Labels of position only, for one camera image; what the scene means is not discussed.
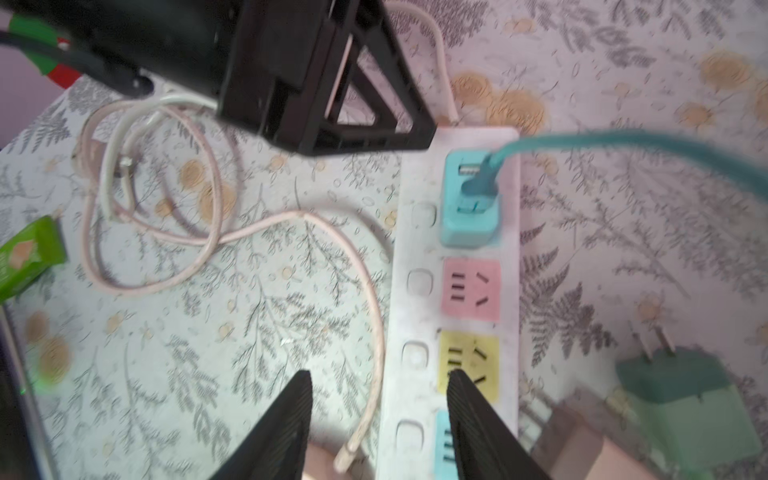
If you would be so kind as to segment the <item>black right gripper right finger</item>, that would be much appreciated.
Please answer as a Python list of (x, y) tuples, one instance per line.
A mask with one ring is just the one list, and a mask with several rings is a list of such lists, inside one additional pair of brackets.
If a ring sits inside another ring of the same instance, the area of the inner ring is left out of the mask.
[(460, 479), (549, 479), (466, 372), (450, 372), (446, 396)]

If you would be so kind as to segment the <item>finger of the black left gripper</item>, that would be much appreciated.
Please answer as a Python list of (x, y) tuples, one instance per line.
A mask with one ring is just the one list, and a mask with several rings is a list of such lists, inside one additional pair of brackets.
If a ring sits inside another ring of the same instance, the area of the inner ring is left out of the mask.
[(305, 156), (429, 148), (436, 123), (381, 1), (313, 1), (320, 32), (293, 100), (293, 141)]

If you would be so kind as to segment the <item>light green charger plug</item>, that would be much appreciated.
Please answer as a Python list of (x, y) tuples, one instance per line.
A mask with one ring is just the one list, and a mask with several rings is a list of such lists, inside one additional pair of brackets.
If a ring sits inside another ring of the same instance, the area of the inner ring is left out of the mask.
[(651, 349), (631, 332), (640, 353), (615, 371), (651, 445), (687, 479), (712, 479), (719, 467), (752, 460), (763, 442), (723, 363), (713, 354), (674, 344), (657, 326)]

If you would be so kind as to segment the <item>teal charger plug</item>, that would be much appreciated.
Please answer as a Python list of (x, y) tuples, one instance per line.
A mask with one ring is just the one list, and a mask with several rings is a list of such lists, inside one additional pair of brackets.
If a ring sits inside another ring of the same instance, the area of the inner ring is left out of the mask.
[(491, 153), (454, 150), (445, 159), (442, 187), (441, 243), (477, 249), (491, 242), (500, 222), (497, 176)]

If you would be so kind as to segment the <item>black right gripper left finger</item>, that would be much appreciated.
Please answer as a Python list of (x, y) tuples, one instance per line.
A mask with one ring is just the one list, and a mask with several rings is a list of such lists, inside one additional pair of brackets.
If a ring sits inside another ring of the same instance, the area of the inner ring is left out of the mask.
[(311, 374), (300, 370), (212, 477), (231, 480), (301, 479), (312, 406)]

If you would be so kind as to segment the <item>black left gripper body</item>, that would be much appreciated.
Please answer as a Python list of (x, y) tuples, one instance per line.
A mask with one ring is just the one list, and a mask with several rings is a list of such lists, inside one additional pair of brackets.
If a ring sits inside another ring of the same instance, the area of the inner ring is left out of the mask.
[(313, 1), (4, 1), (67, 44), (4, 32), (3, 46), (41, 55), (133, 99), (163, 77), (210, 99), (217, 116), (295, 150), (293, 100), (320, 32)]

